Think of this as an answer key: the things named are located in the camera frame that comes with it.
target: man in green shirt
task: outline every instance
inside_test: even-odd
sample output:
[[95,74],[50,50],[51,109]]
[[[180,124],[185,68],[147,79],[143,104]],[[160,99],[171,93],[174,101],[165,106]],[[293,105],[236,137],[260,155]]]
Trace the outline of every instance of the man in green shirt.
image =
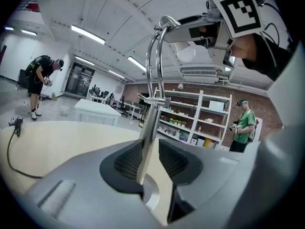
[[247,100],[240,100],[236,105],[242,108],[243,113],[236,123],[236,128],[230,128],[231,131],[235,132],[230,151],[243,153],[247,146],[249,135],[255,130],[255,115],[250,109]]

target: brick wall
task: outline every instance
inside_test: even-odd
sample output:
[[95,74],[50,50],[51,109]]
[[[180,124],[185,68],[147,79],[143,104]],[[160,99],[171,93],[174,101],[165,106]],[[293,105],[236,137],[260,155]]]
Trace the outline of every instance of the brick wall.
[[[178,91],[177,88],[178,84],[173,83],[166,83],[164,84],[165,90],[173,90]],[[233,123],[234,120],[237,120],[242,113],[242,110],[240,107],[235,106],[235,103],[239,101],[240,99],[247,99],[249,101],[250,107],[253,109],[255,116],[258,118],[263,119],[263,126],[260,134],[259,140],[263,140],[269,133],[280,130],[282,127],[281,120],[271,103],[270,99],[267,97],[263,97],[257,94],[252,94],[244,91],[239,91],[235,89],[225,88],[225,87],[209,87],[209,86],[201,86],[201,85],[191,85],[191,84],[183,84],[183,91],[184,92],[191,92],[191,93],[199,93],[200,90],[204,91],[204,94],[209,95],[217,95],[217,96],[223,96],[223,97],[230,97],[230,94],[232,94],[232,106],[231,106],[231,114],[230,114],[230,120],[229,125]],[[147,92],[147,85],[146,84],[131,84],[131,85],[125,85],[123,95],[125,96],[125,100],[129,100],[132,102],[139,102],[139,98],[137,97],[137,93],[146,93]],[[181,98],[172,97],[173,101],[182,102]],[[197,104],[196,100],[192,99],[186,99],[183,98],[183,102],[190,103],[190,104]],[[179,107],[179,110],[181,112],[184,112],[188,114],[189,116],[192,116],[192,112],[188,108],[182,108]],[[221,124],[222,117],[216,114],[207,113],[201,111],[200,119],[206,119],[206,118],[212,118],[215,123]],[[190,121],[187,121],[187,127],[192,126],[192,123]],[[201,126],[201,128],[212,135],[217,135],[219,132],[219,127],[208,125],[205,123],[197,124],[197,128]],[[227,129],[226,134],[224,136],[223,145],[224,146],[230,146],[231,142],[233,140],[233,133]]]

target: glass door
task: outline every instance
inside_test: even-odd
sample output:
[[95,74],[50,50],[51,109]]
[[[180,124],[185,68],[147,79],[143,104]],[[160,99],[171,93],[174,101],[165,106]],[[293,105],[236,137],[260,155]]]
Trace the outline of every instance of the glass door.
[[74,63],[68,78],[66,92],[86,97],[93,74],[93,69]]

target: ceiling light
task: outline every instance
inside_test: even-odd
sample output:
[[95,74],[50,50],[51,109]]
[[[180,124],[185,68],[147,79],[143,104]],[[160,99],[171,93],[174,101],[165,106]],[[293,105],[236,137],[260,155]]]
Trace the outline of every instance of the ceiling light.
[[146,72],[146,68],[143,65],[141,65],[138,61],[136,61],[133,57],[130,56],[127,59]]
[[89,62],[89,61],[87,61],[87,60],[85,60],[85,59],[82,59],[82,58],[80,58],[80,57],[77,57],[77,56],[76,56],[75,58],[77,58],[78,60],[81,60],[81,61],[83,61],[83,62],[86,62],[86,63],[88,63],[88,64],[94,65],[94,63]]
[[121,78],[123,78],[123,79],[125,79],[124,76],[121,76],[120,74],[117,74],[116,72],[113,72],[113,71],[111,71],[111,70],[109,70],[109,72],[112,73],[112,74],[115,74],[115,75],[117,75],[117,76],[119,76],[119,77],[121,77]]
[[4,26],[4,29],[9,30],[9,31],[13,31],[14,30],[14,28],[8,27],[8,26]]
[[29,35],[33,35],[33,36],[37,36],[37,33],[31,32],[31,31],[26,31],[26,30],[21,30],[23,33],[29,34]]
[[88,31],[85,31],[84,29],[81,29],[81,28],[75,26],[75,25],[72,25],[71,29],[72,29],[72,31],[76,31],[76,32],[78,32],[78,33],[80,33],[84,36],[87,36],[87,37],[89,37],[89,38],[91,38],[91,39],[93,39],[93,40],[95,40],[95,41],[97,41],[101,44],[105,44],[105,40],[103,38],[100,38],[100,37],[88,32]]

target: sneaker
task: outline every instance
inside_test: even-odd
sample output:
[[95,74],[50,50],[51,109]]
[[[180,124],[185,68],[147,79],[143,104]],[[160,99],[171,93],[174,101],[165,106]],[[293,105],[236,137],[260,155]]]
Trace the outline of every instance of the sneaker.
[[32,117],[32,120],[36,120],[37,119],[37,116],[36,116],[35,112],[31,112],[31,117]]

